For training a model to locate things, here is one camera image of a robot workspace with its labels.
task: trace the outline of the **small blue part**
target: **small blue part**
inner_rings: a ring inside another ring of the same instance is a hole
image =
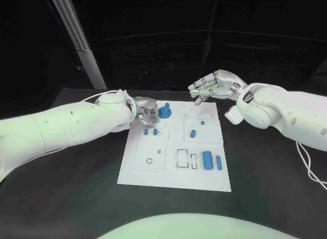
[[[159,110],[159,117],[166,119],[170,116],[172,116],[170,105],[169,105],[169,103],[166,103],[166,106],[162,107]]]
[[[190,132],[190,137],[192,137],[192,138],[196,137],[196,131],[195,131],[195,130],[192,130],[192,132]]]
[[[222,162],[221,162],[221,156],[216,156],[216,161],[218,161],[218,168],[222,170]]]
[[[211,151],[203,152],[203,163],[205,163],[205,170],[212,170],[214,169],[214,161],[212,161]]]

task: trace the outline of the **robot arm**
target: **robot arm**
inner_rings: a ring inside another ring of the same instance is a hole
[[[82,101],[0,120],[0,182],[15,168],[39,156],[130,129],[136,118],[154,126],[156,100],[131,98],[121,90],[116,92],[101,94],[94,104]]]
[[[189,87],[199,105],[209,97],[232,99],[237,105],[225,116],[234,124],[245,120],[258,128],[274,126],[283,135],[327,151],[327,97],[288,92],[283,87],[248,85],[229,71],[219,70]]]

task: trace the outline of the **table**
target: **table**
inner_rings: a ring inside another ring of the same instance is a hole
[[[64,89],[52,107],[101,92]],[[193,100],[189,92],[129,94]],[[296,142],[273,127],[232,125],[224,114],[235,102],[211,101],[218,103],[232,193],[118,185],[129,131],[110,133],[10,173],[0,187],[0,238],[97,238],[141,218],[202,213],[251,221],[303,239],[327,239],[327,191],[309,178]],[[314,173],[327,180],[327,153],[307,150]]]

